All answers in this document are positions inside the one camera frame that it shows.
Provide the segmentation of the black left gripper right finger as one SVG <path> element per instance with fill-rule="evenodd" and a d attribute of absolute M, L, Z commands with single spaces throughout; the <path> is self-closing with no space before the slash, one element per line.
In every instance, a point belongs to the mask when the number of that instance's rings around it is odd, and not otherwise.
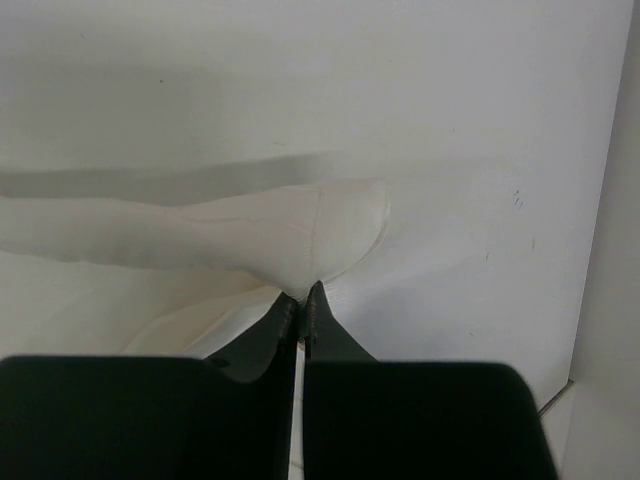
<path fill-rule="evenodd" d="M 557 478 L 533 395 L 512 367 L 377 360 L 335 319 L 322 283 L 302 325 L 305 478 Z"/>

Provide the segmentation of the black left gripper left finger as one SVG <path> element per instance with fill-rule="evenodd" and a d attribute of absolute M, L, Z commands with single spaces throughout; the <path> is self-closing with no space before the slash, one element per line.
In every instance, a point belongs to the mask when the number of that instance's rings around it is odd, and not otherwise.
<path fill-rule="evenodd" d="M 13 356 L 1 363 L 5 479 L 284 479 L 297 305 L 204 359 Z"/>

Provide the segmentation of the white pleated skirt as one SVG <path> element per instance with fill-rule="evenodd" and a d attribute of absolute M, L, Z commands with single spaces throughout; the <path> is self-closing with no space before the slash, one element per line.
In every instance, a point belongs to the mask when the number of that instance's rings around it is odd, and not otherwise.
<path fill-rule="evenodd" d="M 111 313 L 87 302 L 24 341 L 28 354 L 205 356 L 285 293 L 304 300 L 381 242 L 380 180 L 290 186 L 186 206 L 115 199 L 3 199 L 1 248 L 68 263 L 162 270 Z"/>

